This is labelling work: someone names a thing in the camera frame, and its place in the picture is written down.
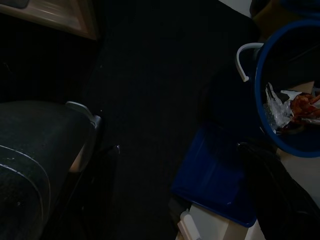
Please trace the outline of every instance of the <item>floor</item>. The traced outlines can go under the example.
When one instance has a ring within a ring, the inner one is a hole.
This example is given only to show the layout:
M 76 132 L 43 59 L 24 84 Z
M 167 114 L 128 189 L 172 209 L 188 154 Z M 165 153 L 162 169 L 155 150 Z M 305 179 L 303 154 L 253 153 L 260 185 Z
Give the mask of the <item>floor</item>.
M 233 10 L 250 17 L 250 4 L 252 0 L 219 0 L 220 2 L 224 3 L 225 5 L 229 6 Z
M 0 102 L 79 101 L 120 145 L 101 239 L 175 239 L 170 186 L 196 132 L 211 77 L 259 33 L 220 1 L 101 1 L 94 42 L 0 15 Z
M 200 99 L 237 49 L 258 39 L 248 17 L 219 1 L 145 4 L 114 28 L 85 88 L 84 103 L 106 121 L 103 145 L 121 151 L 104 239 L 175 239 L 170 185 Z

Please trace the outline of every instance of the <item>black bag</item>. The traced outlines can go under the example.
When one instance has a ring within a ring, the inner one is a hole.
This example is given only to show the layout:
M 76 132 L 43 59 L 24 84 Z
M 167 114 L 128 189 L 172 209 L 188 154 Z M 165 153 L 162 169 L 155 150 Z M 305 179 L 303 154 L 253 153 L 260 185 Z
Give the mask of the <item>black bag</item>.
M 273 152 L 240 143 L 249 194 L 266 240 L 319 238 L 320 209 Z

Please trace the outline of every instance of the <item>black fabric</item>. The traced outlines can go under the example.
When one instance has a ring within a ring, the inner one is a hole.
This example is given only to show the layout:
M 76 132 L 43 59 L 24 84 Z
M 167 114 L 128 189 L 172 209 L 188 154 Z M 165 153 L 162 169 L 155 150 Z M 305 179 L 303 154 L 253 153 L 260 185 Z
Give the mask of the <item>black fabric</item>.
M 64 105 L 16 101 L 0 104 L 0 128 L 0 236 L 36 240 L 93 126 Z

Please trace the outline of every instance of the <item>blue plastic tray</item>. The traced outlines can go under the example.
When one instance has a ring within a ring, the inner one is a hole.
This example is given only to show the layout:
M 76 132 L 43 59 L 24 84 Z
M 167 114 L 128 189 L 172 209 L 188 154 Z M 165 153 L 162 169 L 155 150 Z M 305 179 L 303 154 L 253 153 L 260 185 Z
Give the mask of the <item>blue plastic tray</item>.
M 213 123 L 199 129 L 171 191 L 244 227 L 256 214 L 244 182 L 237 140 Z

